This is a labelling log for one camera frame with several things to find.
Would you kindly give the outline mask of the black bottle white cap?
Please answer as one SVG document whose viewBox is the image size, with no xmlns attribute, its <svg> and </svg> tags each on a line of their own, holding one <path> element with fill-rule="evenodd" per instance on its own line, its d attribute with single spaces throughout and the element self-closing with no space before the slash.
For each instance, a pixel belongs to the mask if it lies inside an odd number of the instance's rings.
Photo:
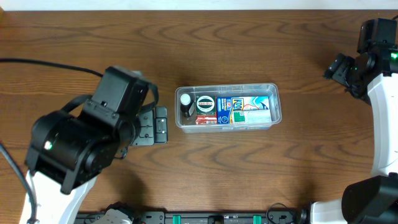
<svg viewBox="0 0 398 224">
<path fill-rule="evenodd" d="M 191 96 L 187 93 L 182 94 L 180 96 L 180 111 L 182 112 L 182 115 L 189 118 L 192 116 L 194 109 L 194 100 Z"/>
</svg>

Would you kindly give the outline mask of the red orange medicine box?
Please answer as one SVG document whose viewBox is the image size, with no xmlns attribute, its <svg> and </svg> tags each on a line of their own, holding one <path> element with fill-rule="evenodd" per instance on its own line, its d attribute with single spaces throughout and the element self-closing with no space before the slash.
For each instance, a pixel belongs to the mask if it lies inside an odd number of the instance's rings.
<svg viewBox="0 0 398 224">
<path fill-rule="evenodd" d="M 199 124 L 217 124 L 218 123 L 218 118 L 217 116 L 213 115 L 197 115 L 195 123 L 197 125 Z"/>
</svg>

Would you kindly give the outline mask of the green square box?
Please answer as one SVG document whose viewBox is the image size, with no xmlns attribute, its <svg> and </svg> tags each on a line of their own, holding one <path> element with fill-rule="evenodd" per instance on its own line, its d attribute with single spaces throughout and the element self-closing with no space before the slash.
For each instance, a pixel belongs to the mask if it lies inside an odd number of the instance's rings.
<svg viewBox="0 0 398 224">
<path fill-rule="evenodd" d="M 197 95 L 195 105 L 197 115 L 216 115 L 216 96 L 214 95 Z"/>
</svg>

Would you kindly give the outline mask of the blue white drink mix box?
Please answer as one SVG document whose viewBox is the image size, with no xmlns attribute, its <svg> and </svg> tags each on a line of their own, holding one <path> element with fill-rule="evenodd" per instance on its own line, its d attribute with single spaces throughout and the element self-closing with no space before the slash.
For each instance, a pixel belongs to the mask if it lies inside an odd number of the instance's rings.
<svg viewBox="0 0 398 224">
<path fill-rule="evenodd" d="M 234 111 L 270 110 L 268 96 L 230 96 L 217 98 L 218 124 L 232 123 L 231 117 Z"/>
</svg>

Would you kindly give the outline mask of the white green medicine packet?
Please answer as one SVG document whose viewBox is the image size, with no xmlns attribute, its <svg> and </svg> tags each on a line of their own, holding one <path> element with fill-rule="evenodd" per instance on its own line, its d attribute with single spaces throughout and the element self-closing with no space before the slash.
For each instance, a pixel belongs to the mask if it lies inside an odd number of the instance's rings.
<svg viewBox="0 0 398 224">
<path fill-rule="evenodd" d="M 241 124 L 270 123 L 272 121 L 269 110 L 234 111 L 231 122 Z"/>
</svg>

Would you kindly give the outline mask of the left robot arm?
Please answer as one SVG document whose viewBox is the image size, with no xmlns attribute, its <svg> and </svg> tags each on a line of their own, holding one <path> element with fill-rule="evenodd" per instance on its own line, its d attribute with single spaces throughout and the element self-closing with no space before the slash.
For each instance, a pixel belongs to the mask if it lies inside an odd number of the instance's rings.
<svg viewBox="0 0 398 224">
<path fill-rule="evenodd" d="M 32 127 L 25 157 L 27 184 L 21 223 L 73 223 L 103 169 L 138 145 L 153 122 L 158 87 L 142 73 L 106 69 L 93 95 L 81 95 Z"/>
</svg>

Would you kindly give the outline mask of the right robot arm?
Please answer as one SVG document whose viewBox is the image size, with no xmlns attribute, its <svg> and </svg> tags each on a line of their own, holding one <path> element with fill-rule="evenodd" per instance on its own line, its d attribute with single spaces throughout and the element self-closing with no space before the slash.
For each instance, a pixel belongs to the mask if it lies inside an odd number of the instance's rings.
<svg viewBox="0 0 398 224">
<path fill-rule="evenodd" d="M 397 223 L 397 18 L 361 25 L 357 52 L 338 54 L 324 77 L 371 105 L 374 159 L 371 177 L 345 188 L 340 199 L 314 202 L 301 223 Z"/>
</svg>

